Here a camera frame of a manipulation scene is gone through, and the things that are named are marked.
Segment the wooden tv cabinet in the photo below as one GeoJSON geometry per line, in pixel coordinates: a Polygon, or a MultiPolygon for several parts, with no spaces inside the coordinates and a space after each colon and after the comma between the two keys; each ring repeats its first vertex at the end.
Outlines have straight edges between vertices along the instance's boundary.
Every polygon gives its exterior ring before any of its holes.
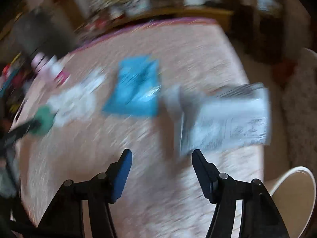
{"type": "Polygon", "coordinates": [[[181,7],[181,8],[158,8],[146,11],[144,13],[137,14],[136,16],[124,17],[122,19],[117,19],[109,25],[109,27],[116,27],[120,25],[129,24],[136,20],[148,19],[153,17],[163,17],[174,15],[176,18],[182,17],[202,17],[211,18],[216,20],[223,29],[230,28],[230,21],[234,11],[219,9],[213,7],[181,7]]]}

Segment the white trash bucket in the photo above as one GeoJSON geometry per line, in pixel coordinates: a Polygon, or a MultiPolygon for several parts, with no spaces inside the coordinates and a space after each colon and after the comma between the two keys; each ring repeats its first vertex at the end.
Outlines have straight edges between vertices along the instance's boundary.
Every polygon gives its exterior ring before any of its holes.
{"type": "Polygon", "coordinates": [[[264,183],[282,216],[289,237],[301,237],[316,203],[316,181],[306,167],[295,167],[264,183]]]}

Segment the blue snack bag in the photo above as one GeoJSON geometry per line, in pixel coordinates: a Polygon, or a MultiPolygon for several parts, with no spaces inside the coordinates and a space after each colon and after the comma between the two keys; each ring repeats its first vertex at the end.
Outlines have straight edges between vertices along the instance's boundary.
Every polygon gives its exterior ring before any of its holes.
{"type": "Polygon", "coordinates": [[[149,55],[119,62],[117,82],[103,106],[106,114],[155,117],[159,112],[159,60],[149,55]]]}

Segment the pink water bottle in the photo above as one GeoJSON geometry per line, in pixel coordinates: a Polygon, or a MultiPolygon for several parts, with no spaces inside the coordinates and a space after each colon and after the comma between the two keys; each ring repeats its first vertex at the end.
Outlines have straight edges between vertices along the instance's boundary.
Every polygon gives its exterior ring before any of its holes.
{"type": "Polygon", "coordinates": [[[38,77],[49,82],[52,81],[51,66],[53,65],[54,57],[48,57],[44,53],[39,52],[33,58],[31,67],[38,77]]]}

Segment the white printed snack bag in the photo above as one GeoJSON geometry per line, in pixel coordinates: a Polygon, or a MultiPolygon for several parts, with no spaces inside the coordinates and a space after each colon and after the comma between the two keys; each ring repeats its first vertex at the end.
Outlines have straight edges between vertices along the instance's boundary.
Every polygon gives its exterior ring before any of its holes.
{"type": "Polygon", "coordinates": [[[262,83],[224,86],[211,96],[176,86],[166,106],[178,156],[270,144],[270,94],[262,83]]]}

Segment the floral sofa cover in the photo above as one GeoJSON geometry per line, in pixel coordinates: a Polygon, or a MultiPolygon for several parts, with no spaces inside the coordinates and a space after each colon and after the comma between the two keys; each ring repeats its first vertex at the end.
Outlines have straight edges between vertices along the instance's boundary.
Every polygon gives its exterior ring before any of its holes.
{"type": "Polygon", "coordinates": [[[316,53],[303,48],[282,97],[292,167],[316,175],[316,53]]]}

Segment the grey refrigerator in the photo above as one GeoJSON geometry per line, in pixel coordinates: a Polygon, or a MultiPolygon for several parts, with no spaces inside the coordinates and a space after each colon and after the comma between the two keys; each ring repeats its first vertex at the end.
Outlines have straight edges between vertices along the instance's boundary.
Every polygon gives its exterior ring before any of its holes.
{"type": "Polygon", "coordinates": [[[42,8],[22,14],[15,21],[12,33],[19,49],[29,58],[42,52],[60,59],[76,47],[72,30],[54,22],[42,8]]]}

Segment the teal green towel rag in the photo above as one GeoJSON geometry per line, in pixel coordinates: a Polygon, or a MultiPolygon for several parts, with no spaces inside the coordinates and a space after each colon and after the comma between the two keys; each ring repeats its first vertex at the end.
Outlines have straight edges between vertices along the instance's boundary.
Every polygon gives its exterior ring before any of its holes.
{"type": "Polygon", "coordinates": [[[54,124],[55,115],[56,113],[48,105],[38,108],[32,119],[33,125],[30,132],[38,136],[46,135],[54,124]]]}

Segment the white tissue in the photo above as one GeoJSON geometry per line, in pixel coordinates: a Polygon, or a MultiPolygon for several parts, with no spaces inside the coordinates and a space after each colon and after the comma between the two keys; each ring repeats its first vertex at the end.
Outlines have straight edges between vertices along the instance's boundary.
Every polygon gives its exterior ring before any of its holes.
{"type": "Polygon", "coordinates": [[[74,120],[88,120],[97,105],[94,91],[104,82],[102,69],[94,69],[84,80],[58,95],[52,95],[47,105],[55,114],[55,127],[63,127],[74,120]]]}

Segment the white pill bottle pink label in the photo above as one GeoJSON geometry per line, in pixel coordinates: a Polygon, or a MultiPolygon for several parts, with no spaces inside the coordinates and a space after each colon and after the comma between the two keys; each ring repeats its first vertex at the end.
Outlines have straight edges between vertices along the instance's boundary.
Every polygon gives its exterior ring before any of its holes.
{"type": "Polygon", "coordinates": [[[51,58],[49,60],[49,77],[55,87],[62,86],[70,77],[70,74],[64,69],[63,65],[51,58]]]}

